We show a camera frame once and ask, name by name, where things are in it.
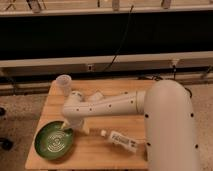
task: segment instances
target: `green bowl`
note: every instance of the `green bowl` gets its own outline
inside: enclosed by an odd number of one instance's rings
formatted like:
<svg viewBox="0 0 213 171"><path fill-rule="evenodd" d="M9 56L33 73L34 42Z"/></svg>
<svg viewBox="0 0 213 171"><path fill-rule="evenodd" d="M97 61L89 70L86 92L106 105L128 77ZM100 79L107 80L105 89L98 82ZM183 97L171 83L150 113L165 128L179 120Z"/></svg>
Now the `green bowl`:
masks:
<svg viewBox="0 0 213 171"><path fill-rule="evenodd" d="M54 121L45 125L35 138L35 150L43 158L54 160L69 151L73 143L73 130L61 130L63 122Z"/></svg>

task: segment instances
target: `wooden tabletop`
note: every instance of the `wooden tabletop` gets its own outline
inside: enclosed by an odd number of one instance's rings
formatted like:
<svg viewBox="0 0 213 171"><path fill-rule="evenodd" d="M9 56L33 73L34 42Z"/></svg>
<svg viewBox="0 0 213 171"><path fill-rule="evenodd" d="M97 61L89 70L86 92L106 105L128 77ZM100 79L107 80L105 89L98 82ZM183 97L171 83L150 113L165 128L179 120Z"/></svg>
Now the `wooden tabletop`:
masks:
<svg viewBox="0 0 213 171"><path fill-rule="evenodd" d="M153 83L154 81L149 80L80 80L72 81L72 90L81 91L86 97L98 90L104 96L112 96L134 90L147 90ZM51 121L63 120L61 108L64 101L65 97L53 81L36 133ZM143 116L93 117L87 118L85 123L90 127L90 135L75 132L72 150L54 161L45 160L36 153L35 133L26 161L26 169L147 169ZM100 136L102 129L115 130L137 139L140 142L139 150L136 154L132 154L122 147L109 144Z"/></svg>

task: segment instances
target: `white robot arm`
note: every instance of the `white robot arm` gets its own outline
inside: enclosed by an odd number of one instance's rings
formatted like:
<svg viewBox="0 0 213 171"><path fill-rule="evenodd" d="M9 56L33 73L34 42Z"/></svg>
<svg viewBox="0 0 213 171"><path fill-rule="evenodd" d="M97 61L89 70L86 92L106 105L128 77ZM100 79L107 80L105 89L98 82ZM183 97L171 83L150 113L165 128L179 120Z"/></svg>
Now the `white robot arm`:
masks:
<svg viewBox="0 0 213 171"><path fill-rule="evenodd" d="M156 82L136 91L83 102L72 92L63 106L64 127L81 129L91 116L145 114L150 171L201 171L194 112L188 92L175 81Z"/></svg>

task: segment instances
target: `white cup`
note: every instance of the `white cup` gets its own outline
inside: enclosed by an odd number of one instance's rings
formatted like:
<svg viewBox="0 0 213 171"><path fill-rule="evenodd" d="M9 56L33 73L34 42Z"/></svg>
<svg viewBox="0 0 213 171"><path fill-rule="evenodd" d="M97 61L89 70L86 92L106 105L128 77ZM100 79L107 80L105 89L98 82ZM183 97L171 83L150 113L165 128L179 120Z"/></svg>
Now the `white cup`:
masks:
<svg viewBox="0 0 213 171"><path fill-rule="evenodd" d="M56 85L60 88L64 96L69 96L71 92L72 78L69 75L60 75L56 78Z"/></svg>

